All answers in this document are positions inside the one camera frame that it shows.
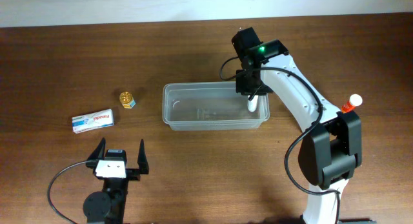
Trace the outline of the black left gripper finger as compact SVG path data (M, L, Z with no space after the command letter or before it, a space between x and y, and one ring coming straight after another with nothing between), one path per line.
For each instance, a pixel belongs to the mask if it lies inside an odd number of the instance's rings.
M140 144L139 144L139 154L137 157L137 164L139 167L140 174L149 174L149 164L146 158L144 139L141 139Z
M99 142L98 146L89 155L87 160L103 160L104 155L105 155L105 145L106 145L106 139L103 137L101 141Z

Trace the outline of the white calamine lotion bottle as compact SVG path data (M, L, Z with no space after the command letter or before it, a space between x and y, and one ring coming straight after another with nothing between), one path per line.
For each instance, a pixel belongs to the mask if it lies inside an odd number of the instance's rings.
M257 95L248 97L247 108L250 112L255 112L256 111L257 104L258 104L258 99L259 99L259 96L257 96Z

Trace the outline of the orange bottle white cap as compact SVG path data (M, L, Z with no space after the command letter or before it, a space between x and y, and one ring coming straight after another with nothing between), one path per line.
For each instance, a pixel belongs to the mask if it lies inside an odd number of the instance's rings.
M363 102L363 98L359 94L352 94L348 101L341 106L342 113L353 111L356 107L360 106Z

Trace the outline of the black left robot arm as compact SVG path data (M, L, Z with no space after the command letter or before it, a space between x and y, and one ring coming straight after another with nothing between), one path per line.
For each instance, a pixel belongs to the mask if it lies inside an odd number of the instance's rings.
M139 143L137 168L127 168L125 150L105 149L106 140L102 139L96 149L87 158L86 166L93 170L93 175L103 181L100 191L91 193L83 203L83 213L87 223L122 223L128 184L139 181L142 175L149 173L145 154L145 142Z

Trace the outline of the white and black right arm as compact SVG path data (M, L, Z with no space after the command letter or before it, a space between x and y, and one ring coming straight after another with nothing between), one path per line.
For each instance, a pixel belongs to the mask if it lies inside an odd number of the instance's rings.
M236 92L248 98L275 93L302 133L288 147L284 167L289 180L308 194L302 223L339 223L341 196L362 164L361 119L350 108L326 100L300 72L279 40L262 42L252 27L231 40L241 69L233 78Z

